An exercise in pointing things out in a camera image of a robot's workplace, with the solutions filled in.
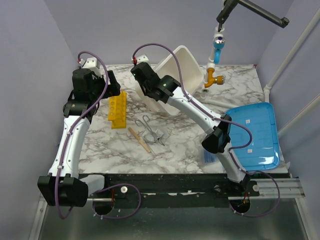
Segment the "yellow test tube rack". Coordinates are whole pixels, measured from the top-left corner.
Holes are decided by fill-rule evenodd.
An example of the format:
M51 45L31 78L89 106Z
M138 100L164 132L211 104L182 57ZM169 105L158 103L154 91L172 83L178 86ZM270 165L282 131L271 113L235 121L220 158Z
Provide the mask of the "yellow test tube rack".
M108 121L112 129L125 129L127 127L127 93L120 92L120 95L109 99Z

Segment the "white plastic tub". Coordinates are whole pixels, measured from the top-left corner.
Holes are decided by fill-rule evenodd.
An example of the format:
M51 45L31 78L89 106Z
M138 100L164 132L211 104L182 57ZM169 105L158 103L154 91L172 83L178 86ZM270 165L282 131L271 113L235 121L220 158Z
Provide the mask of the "white plastic tub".
M160 78L169 75L177 81L182 79L184 89L192 95L200 85L202 85L204 73L186 46L178 46L173 50L173 53L177 57L180 70L178 70L176 60L171 54L151 67ZM180 112L178 109L168 104L164 104L161 101L155 101L145 96L138 83L135 84L135 92L152 112L163 113L170 116L176 116Z

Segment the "round watch glass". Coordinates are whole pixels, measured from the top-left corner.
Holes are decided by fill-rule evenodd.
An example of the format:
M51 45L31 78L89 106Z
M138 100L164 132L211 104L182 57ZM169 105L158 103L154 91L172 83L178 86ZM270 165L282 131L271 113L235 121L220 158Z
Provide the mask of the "round watch glass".
M143 138L147 143L156 143L158 141L158 137L152 133L147 133Z

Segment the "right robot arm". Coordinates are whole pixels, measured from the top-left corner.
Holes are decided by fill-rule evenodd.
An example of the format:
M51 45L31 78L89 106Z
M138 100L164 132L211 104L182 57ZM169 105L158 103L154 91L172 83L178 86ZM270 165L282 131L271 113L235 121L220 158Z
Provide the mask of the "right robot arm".
M232 118L209 110L192 98L182 83L169 75L160 78L146 62L138 63L130 72L146 97L180 110L201 127L206 133L201 145L219 159L226 171L230 191L236 196L247 192L250 176L232 152L229 136Z

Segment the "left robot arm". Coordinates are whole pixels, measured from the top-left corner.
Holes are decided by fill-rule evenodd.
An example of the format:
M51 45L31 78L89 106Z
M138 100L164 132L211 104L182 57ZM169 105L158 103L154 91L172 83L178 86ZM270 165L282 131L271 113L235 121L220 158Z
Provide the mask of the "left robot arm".
M63 134L55 160L46 176L38 178L37 186L49 206L83 207L88 197L96 193L104 198L111 185L103 175L93 174L79 178L79 161L84 138L100 104L99 97L119 96L121 86L113 71L108 82L88 68L72 73L73 90L63 106Z

